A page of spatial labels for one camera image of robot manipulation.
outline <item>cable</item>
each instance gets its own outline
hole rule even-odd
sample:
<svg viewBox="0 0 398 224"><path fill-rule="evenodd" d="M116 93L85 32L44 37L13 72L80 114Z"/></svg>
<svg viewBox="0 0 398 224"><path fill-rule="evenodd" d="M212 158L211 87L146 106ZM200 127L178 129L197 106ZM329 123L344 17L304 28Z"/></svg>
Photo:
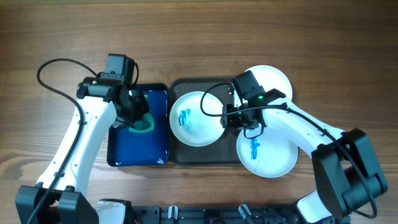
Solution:
<svg viewBox="0 0 398 224"><path fill-rule="evenodd" d="M35 210L32 212L32 214L30 215L27 224L31 224L34 221L34 218L36 217L37 213L40 211L40 209L43 207L47 197L49 197L51 190L55 187L55 184L58 182L59 178L61 178L61 175L63 173L63 170L65 169L66 165L68 164L68 160L70 158L70 156L72 155L73 150L76 147L76 144L79 140L81 131L83 130L83 125L84 125L84 111L81 108L81 106L77 103L76 100L74 100L72 97L68 96L67 94L56 90L48 85L46 85L41 79L40 79L40 73L42 71L42 69L44 67L46 67L48 64L53 63L53 62L61 62L61 61L65 61L65 62L73 62L76 63L78 65L81 65L82 67L86 68L87 70L89 70L94 76L97 76L97 74L92 71L91 68L87 67L86 65L84 65L83 63L80 63L76 60L72 60L72 59L67 59L67 58L57 58L57 59L53 59L53 60L49 60L48 62L45 62L42 66L40 66L40 68L37 70L37 81L46 89L53 91L54 93L58 93L59 95L65 97L66 99L70 100L78 109L79 111L79 115L80 115L80 122L79 122L79 127L76 133L76 136L72 142L72 145L69 148L69 151L67 153L67 155L65 156L64 160L62 161L62 164L57 172L57 174L55 174L55 177L53 179L53 181L51 182L50 186L48 187L47 191L44 193L43 197L40 199L40 201L38 202L37 206L35 207Z"/></svg>
<svg viewBox="0 0 398 224"><path fill-rule="evenodd" d="M139 76L138 64L136 62L134 62L134 66L136 66L136 68L137 68L137 75L136 75L136 79L134 80L134 83L131 85L132 87L135 87L137 85L138 76Z"/></svg>
<svg viewBox="0 0 398 224"><path fill-rule="evenodd" d="M366 194L368 195L368 199L369 202L371 203L372 206L372 211L373 214L369 215L360 211L353 211L355 213L357 213L358 215L364 216L366 218L376 218L377 217L377 207L376 207L376 202L374 201L373 195L369 189L369 185L365 180L365 177L363 176L362 172L360 171L358 165L355 163L354 159L348 154L347 150L341 146L338 141L331 135L329 134L329 132L326 129L323 129L322 127L320 127L317 123L315 123L314 121L312 121L310 118L304 116L303 114L294 111L290 108L287 107L287 105L267 105L267 106L257 106L257 107L253 107L253 108L246 108L243 110L238 110L238 111L234 111L234 112L230 112L230 113L225 113L225 114L208 114L203 110L203 99L205 98L205 95L212 89L221 86L221 85L230 85L230 83L219 83L219 84L215 84L212 87L210 87L207 91L205 91L205 93L203 94L201 100L200 100L200 109L202 111L203 114L207 115L207 116L212 116L212 117L218 117L218 116L227 116L227 115L231 115L231 114L236 114L236 113L241 113L243 111L249 111L249 110L258 110L258 109L277 109L277 110L284 110L287 111L289 113L293 113L296 114L297 116L303 118L305 121L309 122L312 126L314 126L315 128L317 128L322 134L326 135L328 138L330 138L330 140L333 141L334 144L336 144L336 146L338 147L339 151L341 151L344 156L347 158L347 160L350 161L350 163L353 165L356 173L358 174L358 177L361 179L361 182L365 188Z"/></svg>

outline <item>black tray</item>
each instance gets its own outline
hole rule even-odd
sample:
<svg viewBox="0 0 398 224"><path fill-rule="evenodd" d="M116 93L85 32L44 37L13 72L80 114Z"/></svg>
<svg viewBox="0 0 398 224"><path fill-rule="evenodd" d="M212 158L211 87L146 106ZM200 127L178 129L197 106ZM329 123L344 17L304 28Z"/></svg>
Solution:
<svg viewBox="0 0 398 224"><path fill-rule="evenodd" d="M174 102L186 93L192 91L206 91L209 87L220 83L230 82L232 79L223 78L181 78L175 80L169 88L169 115ZM233 103L228 86L219 86L210 92L223 104ZM169 130L169 149L171 161L180 165L236 165L240 164L236 152L236 140L240 130L226 129L217 141L203 146L193 147L180 142Z"/></svg>

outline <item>white arm segment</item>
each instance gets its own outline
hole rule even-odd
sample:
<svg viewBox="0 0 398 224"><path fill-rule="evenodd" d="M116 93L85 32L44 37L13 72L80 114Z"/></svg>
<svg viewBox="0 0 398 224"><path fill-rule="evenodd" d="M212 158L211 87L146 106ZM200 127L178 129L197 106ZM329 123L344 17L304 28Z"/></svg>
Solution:
<svg viewBox="0 0 398 224"><path fill-rule="evenodd" d="M65 187L70 185L75 187L76 192L81 192L86 196L88 179L95 157L106 132L114 123L117 114L112 101L107 103L104 102L102 98L86 96L84 99L78 100L77 102L83 108L85 121L87 123L83 127L76 148L64 170L65 174L60 178L54 189L65 190ZM43 182L44 188L50 186L54 179L54 173L58 172L62 161L67 155L76 136L79 120L79 112L77 108L75 108L72 122L69 125L65 137L63 137L55 157L37 181Z"/></svg>
<svg viewBox="0 0 398 224"><path fill-rule="evenodd" d="M313 116L309 115L305 111L301 110L298 106L294 105L293 102L288 98L279 98L269 103L269 105L281 105L287 103L287 106L302 115L310 118L312 121L317 123L323 129L328 132L336 139L341 137L342 129L334 128L329 126ZM319 130L317 130L310 123L305 121L303 118L293 113L288 113L283 110L277 109L266 109L263 110L264 121L267 126L285 135L298 147L303 149L311 157L311 152L317 149L320 144L329 144L332 142L327 136L324 136ZM323 205L318 192L314 191L302 198L297 203L297 208L309 223L315 223L321 219L331 216L331 213Z"/></svg>

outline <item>wooden surface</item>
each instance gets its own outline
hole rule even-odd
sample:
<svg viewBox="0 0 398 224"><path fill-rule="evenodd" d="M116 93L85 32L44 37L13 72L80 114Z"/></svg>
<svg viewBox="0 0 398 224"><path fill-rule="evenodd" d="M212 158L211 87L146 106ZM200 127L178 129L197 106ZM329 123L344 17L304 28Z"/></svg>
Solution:
<svg viewBox="0 0 398 224"><path fill-rule="evenodd" d="M397 40L397 3L386 1L2 6L0 222L19 223L15 194L21 184L34 185L48 166L74 110L37 83L38 67L66 57L99 72L114 52L139 63L140 83L231 76L262 64L279 68L299 107L330 125L359 127L371 138L389 191L376 200L376 220L353 215L353 223L397 223ZM42 79L75 95L88 75L60 62ZM291 203L315 189L304 153L287 175L262 179L243 167L112 168L106 147L105 139L91 171L91 203L123 198L133 205L260 205Z"/></svg>

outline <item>table top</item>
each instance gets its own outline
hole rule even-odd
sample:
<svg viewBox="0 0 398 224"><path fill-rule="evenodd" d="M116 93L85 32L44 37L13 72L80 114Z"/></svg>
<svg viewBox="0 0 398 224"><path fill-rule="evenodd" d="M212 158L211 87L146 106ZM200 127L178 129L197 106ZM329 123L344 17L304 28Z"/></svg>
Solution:
<svg viewBox="0 0 398 224"><path fill-rule="evenodd" d="M108 53L140 67L140 83L170 86L181 77L237 75L254 65L282 70L296 104L345 130L365 131L389 184L379 216L353 223L396 223L398 213L398 14L387 1L169 2L0 6L0 222L19 223L20 185L34 185L52 160L74 106L42 88L38 67L72 58L104 70ZM49 65L45 83L75 96L90 74ZM315 189L300 153L285 176L263 179L244 167L114 168L106 141L91 171L88 200L133 205L292 203ZM362 208L371 212L370 206Z"/></svg>

